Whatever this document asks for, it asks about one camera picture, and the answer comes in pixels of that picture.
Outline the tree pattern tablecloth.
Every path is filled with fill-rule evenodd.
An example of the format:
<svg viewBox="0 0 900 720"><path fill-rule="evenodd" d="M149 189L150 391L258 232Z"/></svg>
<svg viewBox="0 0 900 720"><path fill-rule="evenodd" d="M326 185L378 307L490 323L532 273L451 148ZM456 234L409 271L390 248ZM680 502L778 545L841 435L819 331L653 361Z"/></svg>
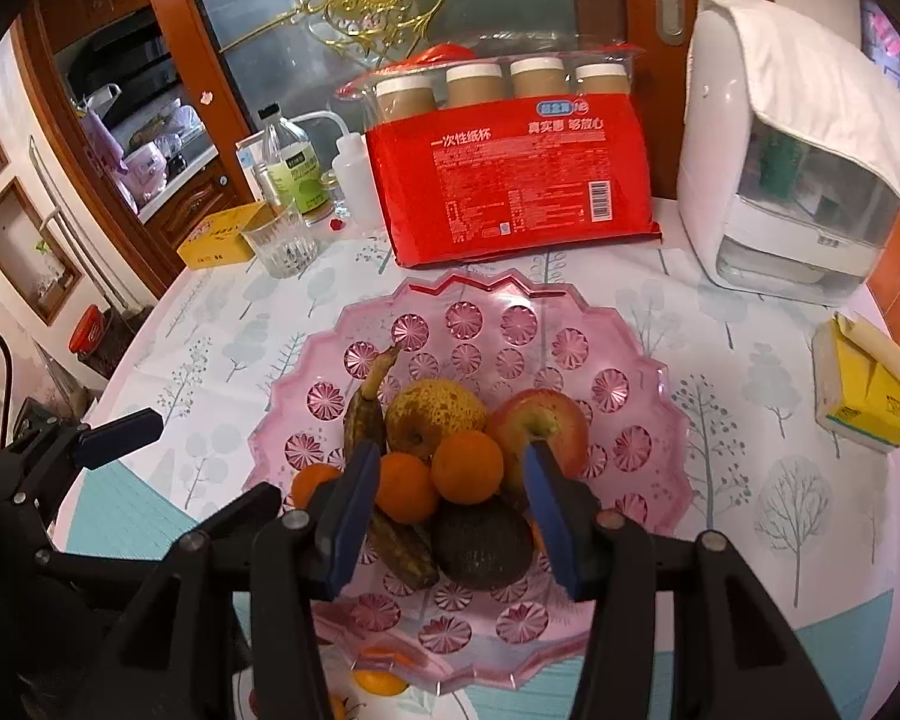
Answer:
<svg viewBox="0 0 900 720"><path fill-rule="evenodd" d="M900 449L880 454L816 422L811 337L821 307L713 286L676 203L658 200L655 215L660 241L546 250L512 268L619 310L668 369L671 401L689 421L692 500L679 533L726 533L797 629L839 712L871 717L900 678ZM379 231L334 234L287 280L255 263L180 275L89 415L102 424L147 406L164 432L80 478L56 544L162 556L240 493L251 431L305 342L404 277Z"/></svg>

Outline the red lidded bin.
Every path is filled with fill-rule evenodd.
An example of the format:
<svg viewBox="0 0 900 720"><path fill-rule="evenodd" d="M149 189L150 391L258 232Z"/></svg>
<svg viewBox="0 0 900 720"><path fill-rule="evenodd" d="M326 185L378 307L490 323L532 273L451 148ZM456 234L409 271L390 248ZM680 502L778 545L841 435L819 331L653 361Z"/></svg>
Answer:
<svg viewBox="0 0 900 720"><path fill-rule="evenodd" d="M91 304L84 310L69 337L68 348L73 355L91 355L107 333L109 316Z"/></svg>

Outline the glass door gold ornament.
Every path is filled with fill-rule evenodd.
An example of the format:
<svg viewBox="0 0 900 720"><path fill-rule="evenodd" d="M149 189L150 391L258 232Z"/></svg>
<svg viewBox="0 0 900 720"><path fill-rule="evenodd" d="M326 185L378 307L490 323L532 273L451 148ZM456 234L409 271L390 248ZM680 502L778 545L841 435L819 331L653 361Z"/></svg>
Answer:
<svg viewBox="0 0 900 720"><path fill-rule="evenodd" d="M250 127L333 109L361 116L338 88L366 71L435 49L479 57L612 46L626 37L624 0L196 0Z"/></svg>

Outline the white squeeze wash bottle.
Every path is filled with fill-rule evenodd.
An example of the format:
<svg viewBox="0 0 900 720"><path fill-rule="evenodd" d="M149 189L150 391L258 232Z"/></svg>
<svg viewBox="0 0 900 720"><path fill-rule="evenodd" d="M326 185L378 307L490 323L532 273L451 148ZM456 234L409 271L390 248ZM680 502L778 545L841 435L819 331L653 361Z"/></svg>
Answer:
<svg viewBox="0 0 900 720"><path fill-rule="evenodd" d="M312 110L294 117L297 125L313 121L328 121L338 127L338 153L331 161L331 171L343 191L354 224L364 232L379 231L385 226L385 221L364 135L351 132L343 117L333 110Z"/></svg>

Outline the pink plastic fruit bowl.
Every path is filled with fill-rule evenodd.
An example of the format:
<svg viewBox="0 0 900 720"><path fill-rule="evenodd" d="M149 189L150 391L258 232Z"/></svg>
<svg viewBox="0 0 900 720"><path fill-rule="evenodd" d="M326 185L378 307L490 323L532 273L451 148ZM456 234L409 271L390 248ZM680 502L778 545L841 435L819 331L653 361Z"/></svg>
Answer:
<svg viewBox="0 0 900 720"><path fill-rule="evenodd" d="M619 312L512 271L452 273L304 341L251 433L251 479L305 504L373 440L375 512L351 582L313 608L318 634L431 691L516 688L582 652L592 619L549 571L523 449L543 442L596 504L667 535L691 504L687 432Z"/></svg>

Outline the yellow cardboard box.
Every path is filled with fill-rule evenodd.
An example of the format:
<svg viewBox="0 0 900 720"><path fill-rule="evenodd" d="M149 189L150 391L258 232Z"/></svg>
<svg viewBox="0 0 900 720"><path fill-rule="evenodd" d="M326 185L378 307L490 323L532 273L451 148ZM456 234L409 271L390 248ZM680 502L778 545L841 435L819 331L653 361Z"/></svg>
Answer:
<svg viewBox="0 0 900 720"><path fill-rule="evenodd" d="M245 239L247 229L272 220L269 203L234 206L206 216L178 246L176 253L190 270L248 262L255 252Z"/></svg>

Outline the red paper cup package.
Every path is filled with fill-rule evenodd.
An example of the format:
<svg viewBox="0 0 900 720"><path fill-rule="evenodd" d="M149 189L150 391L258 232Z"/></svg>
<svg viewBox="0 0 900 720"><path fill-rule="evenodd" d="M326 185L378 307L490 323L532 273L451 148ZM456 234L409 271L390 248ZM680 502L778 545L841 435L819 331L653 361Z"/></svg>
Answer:
<svg viewBox="0 0 900 720"><path fill-rule="evenodd" d="M375 125L367 146L404 268L660 234L626 94L436 110Z"/></svg>

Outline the yellow tissue pack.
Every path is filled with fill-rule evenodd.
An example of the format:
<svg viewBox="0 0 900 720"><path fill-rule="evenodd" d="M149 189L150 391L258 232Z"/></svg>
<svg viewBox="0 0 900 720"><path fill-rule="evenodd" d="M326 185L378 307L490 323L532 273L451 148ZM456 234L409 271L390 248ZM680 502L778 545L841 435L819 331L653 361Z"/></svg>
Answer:
<svg viewBox="0 0 900 720"><path fill-rule="evenodd" d="M870 320L836 312L811 342L821 427L889 454L900 447L900 346Z"/></svg>

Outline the dark green avocado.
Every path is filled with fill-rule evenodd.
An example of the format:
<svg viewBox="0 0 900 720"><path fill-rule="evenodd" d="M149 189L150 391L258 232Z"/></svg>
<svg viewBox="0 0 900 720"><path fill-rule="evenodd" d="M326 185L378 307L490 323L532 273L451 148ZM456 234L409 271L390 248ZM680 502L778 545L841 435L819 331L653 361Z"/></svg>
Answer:
<svg viewBox="0 0 900 720"><path fill-rule="evenodd" d="M533 561L532 527L499 496L479 504L442 500L429 520L437 566L450 580L480 592L517 582Z"/></svg>

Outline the brown jar pack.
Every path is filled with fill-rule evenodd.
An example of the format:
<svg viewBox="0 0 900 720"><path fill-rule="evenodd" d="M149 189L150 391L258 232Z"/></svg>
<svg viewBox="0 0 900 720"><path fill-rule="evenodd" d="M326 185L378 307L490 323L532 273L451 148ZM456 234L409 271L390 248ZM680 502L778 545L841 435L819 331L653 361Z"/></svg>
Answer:
<svg viewBox="0 0 900 720"><path fill-rule="evenodd" d="M505 99L628 94L640 54L629 43L494 55L443 43L364 71L334 96L363 104L372 121L390 122Z"/></svg>

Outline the small white blue carton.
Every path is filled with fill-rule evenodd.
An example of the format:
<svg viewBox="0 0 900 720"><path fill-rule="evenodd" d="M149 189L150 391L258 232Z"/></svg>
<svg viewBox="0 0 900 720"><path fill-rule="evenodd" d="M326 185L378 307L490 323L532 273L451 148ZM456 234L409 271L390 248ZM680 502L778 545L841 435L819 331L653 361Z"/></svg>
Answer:
<svg viewBox="0 0 900 720"><path fill-rule="evenodd" d="M235 156L237 156L238 164L244 171L245 181L257 202L269 200L268 191L263 182L263 176L266 174L263 138L265 138L265 132L258 130L243 140L238 140L235 144Z"/></svg>

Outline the clear drinking glass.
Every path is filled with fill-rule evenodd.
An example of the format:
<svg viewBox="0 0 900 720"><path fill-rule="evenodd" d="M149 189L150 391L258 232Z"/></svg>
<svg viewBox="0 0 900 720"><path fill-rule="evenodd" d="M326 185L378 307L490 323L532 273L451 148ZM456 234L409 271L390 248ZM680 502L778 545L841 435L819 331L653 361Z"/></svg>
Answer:
<svg viewBox="0 0 900 720"><path fill-rule="evenodd" d="M240 234L266 273L276 280L302 275L318 255L310 229L289 206L263 203Z"/></svg>

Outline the orange tangerine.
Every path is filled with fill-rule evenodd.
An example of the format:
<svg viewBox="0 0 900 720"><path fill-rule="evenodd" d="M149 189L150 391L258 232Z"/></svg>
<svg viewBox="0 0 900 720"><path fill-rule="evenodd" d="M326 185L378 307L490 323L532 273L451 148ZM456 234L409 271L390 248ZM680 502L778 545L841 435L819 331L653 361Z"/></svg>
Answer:
<svg viewBox="0 0 900 720"><path fill-rule="evenodd" d="M393 522L421 525L436 511L439 499L430 468L420 458L403 452L380 458L375 504Z"/></svg>
<svg viewBox="0 0 900 720"><path fill-rule="evenodd" d="M549 559L548 550L546 550L546 543L544 543L543 533L541 533L535 517L533 517L530 512L525 512L525 520L526 522L528 522L528 525L530 525L530 528L532 528L533 543L535 543L536 550L539 554Z"/></svg>
<svg viewBox="0 0 900 720"><path fill-rule="evenodd" d="M443 439L430 462L437 493L453 504L481 504L500 488L504 454L481 431L460 431Z"/></svg>
<svg viewBox="0 0 900 720"><path fill-rule="evenodd" d="M328 463L313 463L313 465L302 468L290 483L292 507L305 509L320 484L336 481L340 476L340 470Z"/></svg>

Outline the small yellow kumquat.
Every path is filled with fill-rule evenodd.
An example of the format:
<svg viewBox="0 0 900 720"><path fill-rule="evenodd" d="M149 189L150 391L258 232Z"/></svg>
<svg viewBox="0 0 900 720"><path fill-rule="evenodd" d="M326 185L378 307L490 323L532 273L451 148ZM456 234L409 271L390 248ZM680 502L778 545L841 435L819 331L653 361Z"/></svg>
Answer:
<svg viewBox="0 0 900 720"><path fill-rule="evenodd" d="M368 694L395 697L408 689L408 683L388 671L352 670L354 683Z"/></svg>

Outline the white cloth on appliance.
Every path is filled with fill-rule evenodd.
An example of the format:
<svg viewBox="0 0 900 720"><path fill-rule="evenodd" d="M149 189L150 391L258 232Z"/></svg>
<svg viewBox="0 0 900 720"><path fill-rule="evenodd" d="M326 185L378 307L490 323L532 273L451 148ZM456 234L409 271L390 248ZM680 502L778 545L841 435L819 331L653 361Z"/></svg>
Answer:
<svg viewBox="0 0 900 720"><path fill-rule="evenodd" d="M770 0L697 0L697 13L730 23L759 121L871 172L900 199L900 93L880 67Z"/></svg>

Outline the clear bottle green label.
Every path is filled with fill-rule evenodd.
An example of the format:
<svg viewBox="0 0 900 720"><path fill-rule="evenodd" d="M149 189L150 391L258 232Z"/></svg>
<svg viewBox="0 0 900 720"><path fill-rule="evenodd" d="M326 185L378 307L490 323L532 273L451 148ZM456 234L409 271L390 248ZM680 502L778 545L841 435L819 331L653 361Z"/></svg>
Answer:
<svg viewBox="0 0 900 720"><path fill-rule="evenodd" d="M294 210L307 226L331 213L331 199L322 183L322 166L308 135L284 117L278 103L258 110L263 130L266 175L279 205Z"/></svg>

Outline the white countertop appliance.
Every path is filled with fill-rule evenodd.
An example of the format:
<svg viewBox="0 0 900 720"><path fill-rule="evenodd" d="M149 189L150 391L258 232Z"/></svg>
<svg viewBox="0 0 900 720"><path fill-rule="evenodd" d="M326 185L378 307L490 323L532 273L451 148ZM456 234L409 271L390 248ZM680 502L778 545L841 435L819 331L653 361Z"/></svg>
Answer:
<svg viewBox="0 0 900 720"><path fill-rule="evenodd" d="M727 10L702 8L678 172L689 242L718 288L841 304L877 265L899 200L863 167L758 119L754 85Z"/></svg>

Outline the red apple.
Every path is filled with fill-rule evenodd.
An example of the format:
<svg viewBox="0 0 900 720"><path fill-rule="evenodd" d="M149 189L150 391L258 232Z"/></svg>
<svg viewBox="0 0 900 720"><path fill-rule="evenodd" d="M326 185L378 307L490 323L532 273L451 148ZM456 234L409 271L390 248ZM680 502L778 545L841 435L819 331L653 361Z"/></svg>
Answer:
<svg viewBox="0 0 900 720"><path fill-rule="evenodd" d="M521 511L528 505L521 466L528 445L546 442L567 478L578 478L587 465L587 420L574 400L554 390L521 390L493 411L484 432L504 455L500 495Z"/></svg>

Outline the overripe brown banana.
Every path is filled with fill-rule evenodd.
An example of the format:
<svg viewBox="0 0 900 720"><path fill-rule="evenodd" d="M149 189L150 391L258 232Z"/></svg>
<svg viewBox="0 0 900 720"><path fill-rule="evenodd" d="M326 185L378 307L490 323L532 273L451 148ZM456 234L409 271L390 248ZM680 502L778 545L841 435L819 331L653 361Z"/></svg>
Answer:
<svg viewBox="0 0 900 720"><path fill-rule="evenodd" d="M368 543L403 585L411 592L420 592L439 582L436 560L418 530L418 525L436 511L439 495L424 461L406 452L385 452L388 439L379 390L395 366L400 349L401 343L397 343L380 353L349 400L344 415L344 460L351 460L361 442L382 450Z"/></svg>

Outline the yellow pear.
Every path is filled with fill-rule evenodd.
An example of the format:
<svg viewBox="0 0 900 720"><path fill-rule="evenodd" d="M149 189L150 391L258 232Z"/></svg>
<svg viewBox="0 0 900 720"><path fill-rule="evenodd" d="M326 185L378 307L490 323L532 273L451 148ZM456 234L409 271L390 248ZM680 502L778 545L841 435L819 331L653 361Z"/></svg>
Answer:
<svg viewBox="0 0 900 720"><path fill-rule="evenodd" d="M429 463L443 439L481 431L486 421L486 406L468 388L448 379L418 380L386 408L388 449Z"/></svg>

